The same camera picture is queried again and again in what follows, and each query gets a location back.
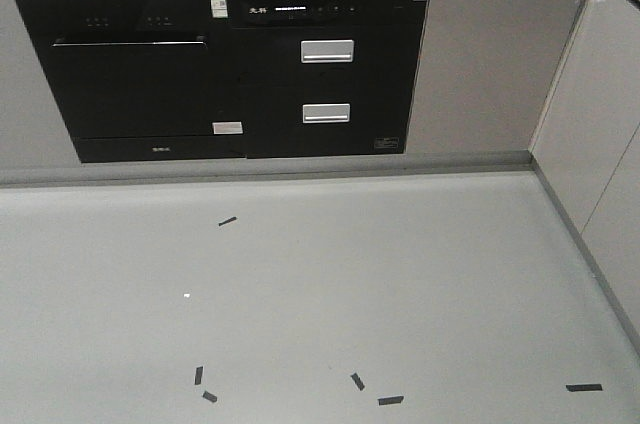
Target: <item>black appliance panel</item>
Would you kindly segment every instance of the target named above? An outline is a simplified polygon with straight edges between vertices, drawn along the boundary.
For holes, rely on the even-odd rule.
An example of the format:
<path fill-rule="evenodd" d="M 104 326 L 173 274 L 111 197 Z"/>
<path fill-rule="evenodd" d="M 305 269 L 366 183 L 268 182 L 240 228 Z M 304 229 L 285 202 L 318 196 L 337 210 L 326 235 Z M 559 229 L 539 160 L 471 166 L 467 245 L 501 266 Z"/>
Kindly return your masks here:
<path fill-rule="evenodd" d="M 403 152 L 424 1 L 226 3 L 18 0 L 83 162 Z M 353 41 L 352 61 L 301 62 L 327 40 Z M 323 103 L 350 121 L 303 124 Z"/>
<path fill-rule="evenodd" d="M 210 0 L 18 4 L 83 162 L 109 160 L 109 149 L 113 160 L 139 160 L 135 143 L 143 142 L 149 152 L 171 148 L 143 155 L 145 160 L 238 157 L 242 145 L 213 135 L 213 122 L 242 121 L 243 112 L 229 64 L 231 30 L 227 19 L 212 18 Z M 210 139 L 186 145 L 195 136 Z M 134 140 L 170 137 L 181 138 L 182 145 Z M 128 140 L 106 144 L 114 139 Z M 198 143 L 215 141 L 215 150 L 207 144 L 196 152 Z M 124 150 L 127 143 L 131 155 Z M 96 157 L 98 144 L 104 152 Z"/>
<path fill-rule="evenodd" d="M 414 0 L 229 0 L 247 156 L 403 152 L 425 7 Z M 352 62 L 301 63 L 301 42 L 323 40 L 353 40 Z M 349 122 L 302 122 L 305 104 L 341 103 L 350 104 Z"/>

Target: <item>drawer handle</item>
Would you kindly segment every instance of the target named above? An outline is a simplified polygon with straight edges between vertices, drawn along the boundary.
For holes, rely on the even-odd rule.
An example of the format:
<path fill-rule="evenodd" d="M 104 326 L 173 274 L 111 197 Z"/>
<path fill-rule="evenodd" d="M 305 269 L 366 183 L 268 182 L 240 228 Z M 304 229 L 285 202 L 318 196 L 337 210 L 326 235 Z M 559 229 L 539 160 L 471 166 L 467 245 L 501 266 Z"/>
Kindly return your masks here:
<path fill-rule="evenodd" d="M 303 124 L 331 124 L 349 122 L 351 104 L 305 104 L 302 106 Z"/>
<path fill-rule="evenodd" d="M 300 42 L 300 59 L 303 64 L 329 62 L 353 62 L 353 39 Z"/>
<path fill-rule="evenodd" d="M 307 116 L 305 122 L 349 122 L 349 116 Z"/>
<path fill-rule="evenodd" d="M 313 61 L 313 62 L 321 62 L 321 61 L 329 61 L 329 62 L 351 62 L 352 56 L 351 54 L 326 54 L 323 56 L 304 56 L 304 61 Z"/>

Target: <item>gray floor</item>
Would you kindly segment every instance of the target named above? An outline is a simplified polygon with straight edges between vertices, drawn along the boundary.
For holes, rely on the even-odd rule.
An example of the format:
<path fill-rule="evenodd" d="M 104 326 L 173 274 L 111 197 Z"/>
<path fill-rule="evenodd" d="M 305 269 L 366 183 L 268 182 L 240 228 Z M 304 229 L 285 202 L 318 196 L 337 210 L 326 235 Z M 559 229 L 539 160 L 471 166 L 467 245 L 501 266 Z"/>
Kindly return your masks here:
<path fill-rule="evenodd" d="M 638 359 L 528 172 L 7 189 L 0 248 L 3 423 L 640 416 Z"/>

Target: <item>kitchen cabinet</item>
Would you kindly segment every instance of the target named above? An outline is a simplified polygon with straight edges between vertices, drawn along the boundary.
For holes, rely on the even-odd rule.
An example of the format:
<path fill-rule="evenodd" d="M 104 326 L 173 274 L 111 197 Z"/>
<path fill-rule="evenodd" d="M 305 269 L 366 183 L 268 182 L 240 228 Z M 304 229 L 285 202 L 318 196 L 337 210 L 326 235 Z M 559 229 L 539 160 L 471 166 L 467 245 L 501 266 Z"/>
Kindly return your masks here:
<path fill-rule="evenodd" d="M 639 229 L 640 134 L 636 131 L 582 234 L 636 329 L 640 329 Z"/>
<path fill-rule="evenodd" d="M 430 0 L 407 151 L 528 148 L 581 0 Z"/>
<path fill-rule="evenodd" d="M 79 163 L 14 0 L 0 0 L 0 168 Z"/>
<path fill-rule="evenodd" d="M 640 122 L 639 36 L 634 4 L 589 1 L 533 147 L 579 231 Z"/>

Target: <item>barcode sticker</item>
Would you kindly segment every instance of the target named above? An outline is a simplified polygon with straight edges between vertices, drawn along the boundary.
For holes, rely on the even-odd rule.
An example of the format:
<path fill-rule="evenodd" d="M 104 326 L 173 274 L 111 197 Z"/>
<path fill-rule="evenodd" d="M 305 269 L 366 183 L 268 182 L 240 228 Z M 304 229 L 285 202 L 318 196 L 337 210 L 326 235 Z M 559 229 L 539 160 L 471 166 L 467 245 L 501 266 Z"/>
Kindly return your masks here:
<path fill-rule="evenodd" d="M 214 19 L 225 19 L 229 17 L 227 12 L 227 0 L 210 0 L 211 1 L 211 14 Z"/>

